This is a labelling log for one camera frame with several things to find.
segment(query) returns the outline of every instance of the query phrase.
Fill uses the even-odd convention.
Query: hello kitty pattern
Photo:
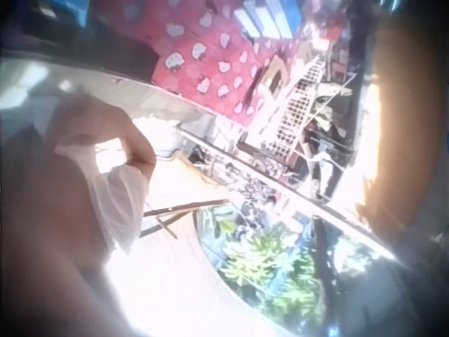
[[[173,53],[170,56],[167,57],[166,60],[166,67],[171,71],[171,72],[176,72],[178,71],[181,66],[185,63],[184,58],[182,57],[181,54],[179,53]]]
[[[142,1],[151,10],[141,14],[139,25],[129,22],[127,1],[97,1],[92,11],[118,32],[146,41],[160,55],[149,81],[241,125],[249,125],[264,102],[259,93],[245,101],[257,70],[281,51],[285,62],[290,58],[294,63],[296,39],[254,41],[242,36],[234,16],[237,0],[214,0],[215,10],[198,0]]]
[[[206,49],[207,47],[200,42],[194,44],[192,49],[192,57],[197,61],[203,60],[206,56]]]

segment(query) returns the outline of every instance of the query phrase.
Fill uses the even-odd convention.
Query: green plant
[[[284,326],[294,326],[301,319],[316,319],[319,285],[314,274],[311,256],[302,254],[295,261],[282,292],[270,297],[263,295],[260,310]]]
[[[288,254],[282,244],[283,231],[272,230],[245,243],[227,242],[227,266],[221,271],[239,286],[255,284],[266,286],[277,268],[290,267]]]

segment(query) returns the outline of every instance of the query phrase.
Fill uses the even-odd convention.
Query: clothing
[[[110,251],[120,248],[129,253],[142,227],[148,180],[131,165],[100,173],[93,147],[57,147],[56,153],[73,160],[86,177],[97,220]]]
[[[33,125],[44,137],[59,102],[59,98],[51,96],[30,98],[14,111],[21,124],[15,126],[15,130]],[[55,153],[70,158],[83,172],[109,250],[120,248],[129,252],[140,235],[143,208],[148,195],[146,177],[138,168],[127,164],[100,173],[93,146],[57,146]]]

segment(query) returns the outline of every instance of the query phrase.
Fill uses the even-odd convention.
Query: leaf
[[[231,235],[237,229],[237,224],[229,220],[221,220],[219,223],[220,229],[225,233]]]
[[[221,234],[222,234],[222,231],[220,228],[220,224],[215,224],[215,228],[214,228],[214,232],[213,232],[214,238],[218,239]]]

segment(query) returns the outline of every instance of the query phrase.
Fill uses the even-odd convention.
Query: light
[[[59,89],[61,89],[62,91],[68,92],[70,91],[70,89],[72,89],[73,85],[72,83],[70,83],[70,81],[68,80],[64,80],[59,84]]]
[[[279,0],[267,0],[267,5],[269,9],[272,11],[274,21],[276,21],[281,36],[284,39],[292,39],[293,35],[288,26],[286,14],[283,12]]]
[[[241,24],[245,27],[250,37],[260,37],[260,33],[257,30],[257,27],[253,24],[253,21],[251,21],[249,15],[245,12],[244,9],[236,9],[234,11],[234,14],[239,19]]]
[[[0,109],[9,109],[12,107],[18,107],[28,97],[27,89],[14,86],[9,88],[0,97]]]
[[[265,7],[258,7],[255,9],[255,11],[264,26],[262,35],[271,39],[280,39],[281,35],[279,34],[276,23],[274,23],[268,9],[266,9]]]
[[[40,81],[45,79],[48,75],[48,68],[43,65],[31,64],[25,70],[25,73],[22,75],[18,82],[18,86],[22,86],[25,88],[32,88]]]

